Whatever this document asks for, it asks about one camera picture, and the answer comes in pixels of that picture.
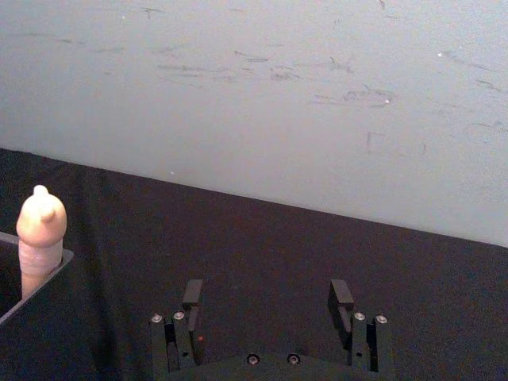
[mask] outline black table surface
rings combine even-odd
[[[248,352],[344,362],[327,310],[344,279],[392,327],[400,379],[508,379],[508,249],[0,149],[0,231],[33,187],[64,247],[103,379],[151,379],[148,321],[204,279],[206,363]]]

